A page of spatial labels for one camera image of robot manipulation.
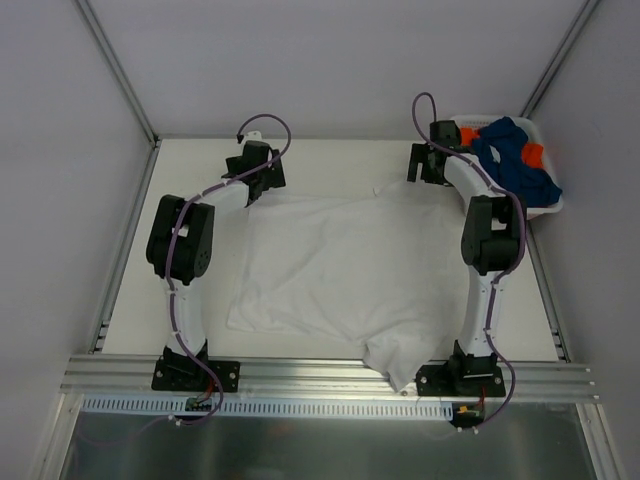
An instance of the blue garment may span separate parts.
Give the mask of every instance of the blue garment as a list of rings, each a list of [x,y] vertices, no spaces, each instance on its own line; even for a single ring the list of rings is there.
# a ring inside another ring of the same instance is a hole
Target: blue garment
[[[527,207],[548,207],[557,203],[562,194],[547,172],[532,168],[522,161],[522,148],[529,141],[527,134],[509,117],[502,117],[478,131],[480,138],[471,142],[482,168],[502,188],[522,195]],[[500,163],[493,159],[491,148],[500,154]]]

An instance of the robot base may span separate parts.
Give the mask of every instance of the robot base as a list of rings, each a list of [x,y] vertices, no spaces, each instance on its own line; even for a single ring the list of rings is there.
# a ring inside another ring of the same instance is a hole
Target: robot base
[[[443,365],[423,365],[416,374],[420,397],[501,398],[506,395],[502,369],[495,355],[465,355],[458,342]]]
[[[206,363],[218,376],[225,393],[238,391],[240,362],[209,360],[206,343],[196,357],[201,362]],[[201,393],[207,390],[210,381],[209,375],[189,357],[175,353],[165,347],[162,356],[156,362],[151,389],[159,392]]]

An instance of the laundry basket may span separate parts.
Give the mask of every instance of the laundry basket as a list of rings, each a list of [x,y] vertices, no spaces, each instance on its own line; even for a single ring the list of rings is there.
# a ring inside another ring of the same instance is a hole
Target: laundry basket
[[[456,115],[454,117],[451,117],[451,120],[453,120],[454,122],[456,122],[456,125],[458,125],[458,127],[467,127],[467,128],[473,128],[473,129],[478,129],[478,128],[482,128],[482,127],[486,127],[487,125],[489,125],[490,123],[498,120],[502,118],[501,116],[496,116],[496,115]],[[513,122],[519,126],[520,128],[522,128],[527,136],[529,137],[529,142],[532,143],[538,143],[540,145],[544,146],[544,142],[542,141],[542,137],[540,136],[540,132],[538,131],[538,128],[535,126],[535,124],[527,119],[527,118],[522,118],[522,117],[511,117],[511,119],[513,120]],[[553,169],[553,164],[551,163],[551,159],[549,158],[549,155],[547,155],[547,149],[544,149],[544,152],[542,154],[542,165],[544,166],[544,169],[546,170],[546,172],[549,174],[549,176],[551,177],[551,179],[554,181],[554,183],[556,185],[558,185],[558,179],[556,178],[556,172]],[[564,202],[562,200],[562,195],[560,196],[560,200],[558,200],[558,203],[554,203],[553,205],[549,205],[548,207],[544,207],[544,208],[529,208],[527,209],[527,218],[532,219],[534,217],[537,217],[538,215],[542,215],[544,213],[556,213],[559,212],[562,209]]]

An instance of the orange cloth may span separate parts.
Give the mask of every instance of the orange cloth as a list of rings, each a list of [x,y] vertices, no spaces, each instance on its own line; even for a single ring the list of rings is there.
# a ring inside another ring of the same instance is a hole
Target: orange cloth
[[[462,146],[468,147],[471,146],[471,142],[480,138],[478,135],[478,131],[469,127],[460,128],[460,135],[462,137]],[[542,163],[542,153],[544,152],[544,147],[538,143],[527,143],[522,149],[522,161],[525,165],[529,165],[531,168],[542,168],[544,169],[544,165]]]
[[[460,134],[462,135],[462,146],[463,147],[470,147],[471,146],[471,140],[473,140],[475,138],[480,138],[480,135],[478,135],[478,131],[474,130],[473,128],[469,128],[469,127],[462,127],[460,129]]]
[[[538,143],[527,143],[522,148],[522,161],[531,168],[542,168],[544,170],[542,152],[544,152],[542,145]]]

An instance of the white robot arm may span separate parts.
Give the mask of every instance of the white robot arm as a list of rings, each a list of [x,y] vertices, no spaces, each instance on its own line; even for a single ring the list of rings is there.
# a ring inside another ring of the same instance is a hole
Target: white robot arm
[[[214,216],[220,218],[248,207],[262,192],[285,186],[278,150],[263,142],[259,132],[250,132],[238,140],[242,154],[226,160],[229,173],[225,178],[234,181],[225,184],[223,180],[220,186],[224,188],[193,197],[198,198],[197,201],[165,195],[158,205],[146,257],[164,285],[172,332],[156,362],[151,385],[154,390],[203,391],[207,388],[209,378],[193,358],[202,364],[208,363],[219,374],[226,374],[219,375],[221,379],[231,378],[228,384],[223,382],[225,391],[237,388],[237,362],[208,360],[206,326],[202,318],[200,277],[212,260]],[[172,247],[177,224],[181,228]],[[171,257],[171,271],[167,275],[168,257]]]
[[[454,122],[433,122],[430,131],[426,144],[413,145],[407,180],[415,182],[421,166],[420,179],[451,185],[462,196],[467,218],[461,251],[469,266],[469,296],[453,354],[444,365],[419,370],[418,394],[503,397],[506,392],[494,346],[496,327],[509,273],[522,258],[521,225],[526,212],[522,201],[514,201],[496,185],[477,158],[460,145]]]

